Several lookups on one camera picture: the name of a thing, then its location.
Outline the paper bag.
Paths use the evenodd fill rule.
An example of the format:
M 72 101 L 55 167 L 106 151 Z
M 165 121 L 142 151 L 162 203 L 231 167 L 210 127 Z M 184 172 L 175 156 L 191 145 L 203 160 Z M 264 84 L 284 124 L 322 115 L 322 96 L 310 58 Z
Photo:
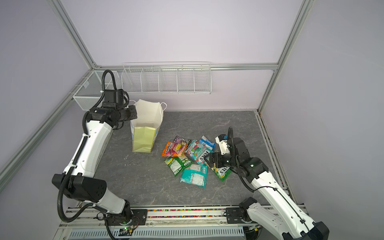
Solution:
M 135 101 L 138 118 L 131 120 L 131 133 L 133 139 L 133 152 L 150 153 L 153 149 L 157 135 L 167 109 L 165 102 L 155 103 L 145 100 Z

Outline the green snack bag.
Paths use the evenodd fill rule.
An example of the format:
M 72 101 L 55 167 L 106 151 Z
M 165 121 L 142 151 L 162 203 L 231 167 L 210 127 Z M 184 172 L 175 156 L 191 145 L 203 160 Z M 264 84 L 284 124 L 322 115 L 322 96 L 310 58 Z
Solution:
M 193 164 L 193 162 L 185 156 L 168 157 L 164 162 L 170 168 L 175 177 Z

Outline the orange Fox's candy bag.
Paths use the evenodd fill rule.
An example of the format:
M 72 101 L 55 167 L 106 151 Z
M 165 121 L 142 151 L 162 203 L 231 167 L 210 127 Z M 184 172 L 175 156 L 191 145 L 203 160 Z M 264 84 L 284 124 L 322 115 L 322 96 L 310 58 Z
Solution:
M 186 142 L 167 142 L 162 157 L 183 157 L 187 148 Z

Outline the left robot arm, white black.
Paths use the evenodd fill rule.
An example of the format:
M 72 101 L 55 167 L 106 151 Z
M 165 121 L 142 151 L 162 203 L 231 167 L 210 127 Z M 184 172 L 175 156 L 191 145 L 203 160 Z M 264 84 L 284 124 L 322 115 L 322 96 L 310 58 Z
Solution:
M 83 134 L 74 156 L 63 173 L 52 178 L 59 190 L 57 212 L 66 223 L 74 221 L 87 208 L 95 208 L 105 217 L 115 216 L 126 223 L 133 218 L 130 203 L 113 194 L 106 181 L 95 178 L 95 173 L 112 132 L 121 129 L 125 122 L 137 119 L 137 110 L 129 104 L 128 93 L 118 89 L 111 70 L 103 72 L 101 93 L 99 100 L 83 116 Z M 85 205 L 68 217 L 64 211 L 64 197 Z

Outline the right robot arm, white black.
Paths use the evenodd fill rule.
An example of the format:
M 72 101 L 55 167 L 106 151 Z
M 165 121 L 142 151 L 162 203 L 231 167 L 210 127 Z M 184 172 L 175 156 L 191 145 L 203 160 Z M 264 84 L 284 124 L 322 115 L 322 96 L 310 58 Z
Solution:
M 330 230 L 323 222 L 315 222 L 287 195 L 275 180 L 266 164 L 251 157 L 241 138 L 235 138 L 233 128 L 216 137 L 220 151 L 207 154 L 209 167 L 229 168 L 237 174 L 252 193 L 260 192 L 277 211 L 274 215 L 254 198 L 239 204 L 241 219 L 256 222 L 279 240 L 326 240 Z

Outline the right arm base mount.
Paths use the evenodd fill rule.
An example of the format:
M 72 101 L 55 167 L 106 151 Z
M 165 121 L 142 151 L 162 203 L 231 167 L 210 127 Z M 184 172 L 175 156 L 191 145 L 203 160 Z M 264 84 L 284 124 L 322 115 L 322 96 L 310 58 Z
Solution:
M 239 224 L 248 222 L 246 211 L 242 208 L 226 208 L 224 216 L 228 224 Z

